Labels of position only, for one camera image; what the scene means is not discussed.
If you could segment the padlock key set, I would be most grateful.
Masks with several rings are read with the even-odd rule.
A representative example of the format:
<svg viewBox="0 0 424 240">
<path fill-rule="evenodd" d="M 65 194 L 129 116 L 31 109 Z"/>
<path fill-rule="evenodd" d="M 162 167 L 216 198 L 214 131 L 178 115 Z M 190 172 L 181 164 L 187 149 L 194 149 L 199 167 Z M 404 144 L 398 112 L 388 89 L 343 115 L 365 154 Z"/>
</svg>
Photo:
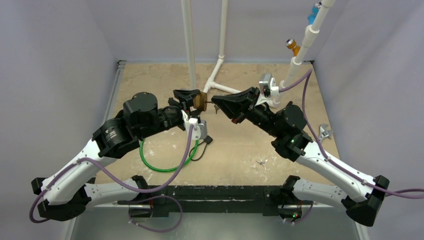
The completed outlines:
<svg viewBox="0 0 424 240">
<path fill-rule="evenodd" d="M 208 103 L 208 105 L 210 105 L 210 106 L 212 106 L 212 107 L 213 107 L 213 110 L 214 110 L 215 114 L 217 114 L 217 113 L 219 112 L 220 107 L 219 107 L 218 105 L 216 105 L 216 104 L 215 104 L 215 103 L 213 103 L 212 101 L 208 101 L 207 103 Z"/>
</svg>

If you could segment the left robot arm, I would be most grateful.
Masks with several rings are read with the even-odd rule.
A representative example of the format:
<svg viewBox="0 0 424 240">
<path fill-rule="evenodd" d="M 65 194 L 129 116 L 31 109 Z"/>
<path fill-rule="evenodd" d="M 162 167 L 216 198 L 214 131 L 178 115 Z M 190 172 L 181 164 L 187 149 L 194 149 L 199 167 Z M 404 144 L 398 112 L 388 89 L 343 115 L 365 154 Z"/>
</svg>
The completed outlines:
<svg viewBox="0 0 424 240">
<path fill-rule="evenodd" d="M 204 127 L 197 117 L 200 108 L 196 104 L 201 95 L 198 89 L 177 89 L 168 106 L 159 108 L 154 94 L 134 94 L 60 171 L 31 181 L 36 199 L 29 219 L 38 224 L 49 220 L 64 222 L 105 203 L 146 203 L 149 194 L 161 191 L 162 186 L 150 188 L 142 176 L 125 181 L 113 176 L 112 183 L 107 184 L 93 184 L 92 180 L 98 172 L 106 172 L 108 165 L 139 148 L 147 137 L 178 127 L 187 133 L 189 141 L 201 138 Z"/>
</svg>

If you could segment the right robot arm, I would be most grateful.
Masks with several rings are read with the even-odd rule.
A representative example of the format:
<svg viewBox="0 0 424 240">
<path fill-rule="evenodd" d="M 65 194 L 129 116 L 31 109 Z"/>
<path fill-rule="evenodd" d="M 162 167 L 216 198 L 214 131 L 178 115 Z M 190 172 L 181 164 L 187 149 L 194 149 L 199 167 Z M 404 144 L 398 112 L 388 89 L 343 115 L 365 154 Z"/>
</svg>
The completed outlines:
<svg viewBox="0 0 424 240">
<path fill-rule="evenodd" d="M 312 183 L 290 176 L 280 191 L 282 200 L 288 204 L 307 200 L 341 208 L 355 222 L 372 227 L 390 181 L 382 175 L 356 170 L 324 150 L 304 131 L 307 120 L 299 106 L 289 102 L 273 112 L 266 103 L 258 103 L 259 96 L 259 88 L 251 87 L 239 93 L 215 95 L 211 102 L 232 123 L 248 120 L 274 137 L 271 145 L 282 158 L 303 165 L 332 183 Z"/>
</svg>

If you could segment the brass padlock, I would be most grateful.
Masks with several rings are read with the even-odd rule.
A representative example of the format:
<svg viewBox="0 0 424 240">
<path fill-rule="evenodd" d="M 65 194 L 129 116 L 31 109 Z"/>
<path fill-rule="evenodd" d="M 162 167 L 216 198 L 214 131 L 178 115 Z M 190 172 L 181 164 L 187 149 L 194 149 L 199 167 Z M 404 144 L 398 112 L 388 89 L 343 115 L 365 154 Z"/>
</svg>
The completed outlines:
<svg viewBox="0 0 424 240">
<path fill-rule="evenodd" d="M 200 92 L 194 99 L 193 99 L 193 108 L 202 112 L 205 112 L 207 110 L 208 105 L 208 95 L 206 92 Z"/>
</svg>

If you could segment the green cable lock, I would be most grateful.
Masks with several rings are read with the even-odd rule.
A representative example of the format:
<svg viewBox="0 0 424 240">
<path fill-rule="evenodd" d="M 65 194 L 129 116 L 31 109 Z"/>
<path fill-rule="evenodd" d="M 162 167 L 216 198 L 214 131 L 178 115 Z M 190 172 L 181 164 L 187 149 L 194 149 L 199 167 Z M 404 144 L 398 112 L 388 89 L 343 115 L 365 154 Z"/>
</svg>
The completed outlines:
<svg viewBox="0 0 424 240">
<path fill-rule="evenodd" d="M 192 141 L 190 143 L 190 149 L 186 158 L 184 159 L 183 168 L 195 159 L 196 153 L 199 151 L 198 148 L 201 144 L 200 140 Z M 182 162 L 181 156 L 178 154 L 175 155 L 172 150 L 177 150 L 177 144 L 171 144 L 170 148 L 168 145 L 165 145 L 165 153 L 171 153 L 171 156 L 164 156 L 164 159 L 160 159 L 161 155 L 158 155 L 153 151 L 153 147 L 149 146 L 148 140 L 142 140 L 139 146 L 139 157 L 142 163 L 150 170 L 158 173 L 173 173 L 178 168 Z"/>
</svg>

